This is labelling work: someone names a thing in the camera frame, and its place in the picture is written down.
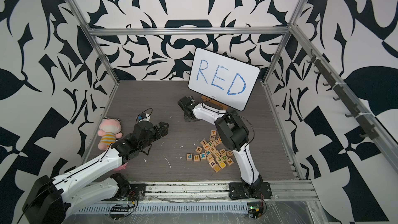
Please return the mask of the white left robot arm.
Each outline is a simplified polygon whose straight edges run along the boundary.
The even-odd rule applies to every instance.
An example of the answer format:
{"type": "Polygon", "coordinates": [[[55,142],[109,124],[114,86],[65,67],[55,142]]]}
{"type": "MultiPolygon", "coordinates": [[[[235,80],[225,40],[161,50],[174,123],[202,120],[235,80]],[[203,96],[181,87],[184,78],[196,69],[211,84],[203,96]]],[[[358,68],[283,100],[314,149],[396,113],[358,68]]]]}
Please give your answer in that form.
{"type": "Polygon", "coordinates": [[[102,200],[122,199],[130,193],[130,183],[120,173],[94,183],[150,148],[152,143],[168,135],[169,124],[153,125],[141,121],[132,133],[111,144],[105,152],[87,163],[61,175],[37,179],[22,208],[30,224],[61,224],[79,210],[102,200]]]}

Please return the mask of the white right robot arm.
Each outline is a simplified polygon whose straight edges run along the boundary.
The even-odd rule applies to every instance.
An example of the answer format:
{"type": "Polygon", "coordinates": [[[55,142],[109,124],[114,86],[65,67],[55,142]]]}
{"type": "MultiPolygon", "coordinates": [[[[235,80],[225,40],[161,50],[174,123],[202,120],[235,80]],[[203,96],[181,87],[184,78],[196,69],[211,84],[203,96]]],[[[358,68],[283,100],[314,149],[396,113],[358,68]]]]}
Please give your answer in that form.
{"type": "Polygon", "coordinates": [[[204,120],[215,125],[222,143],[235,156],[244,196],[253,198],[259,194],[263,179],[250,153],[249,129],[240,115],[235,110],[218,110],[186,96],[178,101],[178,105],[184,112],[186,122],[204,120]]]}

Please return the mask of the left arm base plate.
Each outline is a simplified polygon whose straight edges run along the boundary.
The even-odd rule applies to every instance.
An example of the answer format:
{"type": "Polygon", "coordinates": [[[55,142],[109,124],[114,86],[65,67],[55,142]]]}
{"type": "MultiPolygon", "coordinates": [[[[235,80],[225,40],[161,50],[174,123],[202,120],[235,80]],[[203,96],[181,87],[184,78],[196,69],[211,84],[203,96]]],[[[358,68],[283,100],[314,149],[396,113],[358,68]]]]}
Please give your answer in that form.
{"type": "Polygon", "coordinates": [[[116,195],[112,198],[106,198],[103,201],[133,201],[142,200],[146,194],[147,184],[134,183],[130,184],[128,187],[123,186],[119,189],[116,195]]]}

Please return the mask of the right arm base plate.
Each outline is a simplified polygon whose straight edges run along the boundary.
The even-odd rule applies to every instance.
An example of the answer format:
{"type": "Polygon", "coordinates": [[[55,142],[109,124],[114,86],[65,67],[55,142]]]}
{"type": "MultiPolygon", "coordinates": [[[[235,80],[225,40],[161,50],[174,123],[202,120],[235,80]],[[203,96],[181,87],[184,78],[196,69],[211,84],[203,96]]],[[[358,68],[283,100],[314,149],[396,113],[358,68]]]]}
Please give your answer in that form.
{"type": "Polygon", "coordinates": [[[229,198],[241,199],[271,199],[273,196],[269,183],[249,185],[247,183],[229,183],[229,198]]]}

